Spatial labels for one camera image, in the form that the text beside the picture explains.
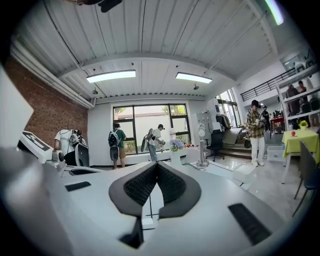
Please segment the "fluorescent light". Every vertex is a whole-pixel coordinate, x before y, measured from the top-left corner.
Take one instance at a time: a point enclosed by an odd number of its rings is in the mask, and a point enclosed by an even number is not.
[[[284,17],[282,16],[279,6],[275,0],[265,0],[266,4],[269,6],[270,11],[275,19],[275,23],[279,26],[284,23]]]
[[[201,82],[206,84],[209,84],[212,81],[212,79],[208,77],[195,75],[195,74],[181,73],[181,72],[178,72],[175,78],[183,79],[183,80],[191,80],[191,81],[196,81],[196,82]]]
[[[101,73],[88,76],[86,79],[90,83],[95,83],[104,80],[118,79],[118,78],[135,78],[136,71],[135,70],[122,70],[122,71],[114,71],[108,73]]]

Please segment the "white box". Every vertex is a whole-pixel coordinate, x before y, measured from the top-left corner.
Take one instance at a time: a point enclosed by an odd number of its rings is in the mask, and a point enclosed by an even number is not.
[[[285,151],[285,146],[268,146],[266,149],[267,152],[267,160],[268,161],[277,161],[277,162],[284,162],[286,161],[283,158],[283,154]]]
[[[240,163],[235,168],[233,168],[232,177],[233,179],[243,183],[251,183],[255,177],[255,168],[256,167],[253,165]]]

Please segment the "white shelf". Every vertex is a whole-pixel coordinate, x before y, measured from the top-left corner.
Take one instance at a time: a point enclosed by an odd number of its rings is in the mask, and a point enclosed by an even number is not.
[[[292,119],[296,119],[296,118],[302,118],[302,117],[313,115],[313,114],[316,114],[316,113],[320,113],[320,109],[314,110],[314,111],[311,111],[311,112],[308,112],[308,113],[304,113],[304,114],[296,114],[296,115],[288,116],[287,120],[292,120]]]
[[[308,90],[308,91],[306,91],[306,92],[300,93],[300,94],[298,94],[298,95],[296,95],[296,96],[292,96],[292,97],[290,97],[290,98],[286,98],[286,99],[283,100],[283,102],[285,102],[285,103],[291,102],[291,101],[294,101],[294,100],[296,100],[296,99],[303,98],[303,97],[305,97],[305,96],[307,96],[307,95],[314,94],[314,93],[316,93],[316,92],[318,92],[318,91],[320,91],[320,86],[317,87],[317,88],[313,88],[313,89],[311,89],[311,90]]]
[[[298,82],[299,80],[302,80],[303,78],[311,76],[318,71],[319,71],[319,67],[317,64],[315,64],[300,73],[294,74],[293,76],[290,76],[283,81],[277,82],[276,85],[281,89],[285,86],[288,86],[288,85],[291,85],[295,82]]]

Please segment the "white vase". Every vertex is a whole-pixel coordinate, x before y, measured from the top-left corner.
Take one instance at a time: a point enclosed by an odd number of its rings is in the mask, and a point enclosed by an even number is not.
[[[171,159],[172,167],[179,167],[182,165],[181,159],[180,159],[180,153],[178,151],[176,152],[170,151],[170,159]]]

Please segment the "brick wall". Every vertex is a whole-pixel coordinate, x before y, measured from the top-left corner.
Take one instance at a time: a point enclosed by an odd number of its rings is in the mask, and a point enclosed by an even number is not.
[[[25,127],[50,146],[59,130],[77,129],[87,140],[88,110],[37,78],[12,57],[5,70],[21,95],[33,108]]]

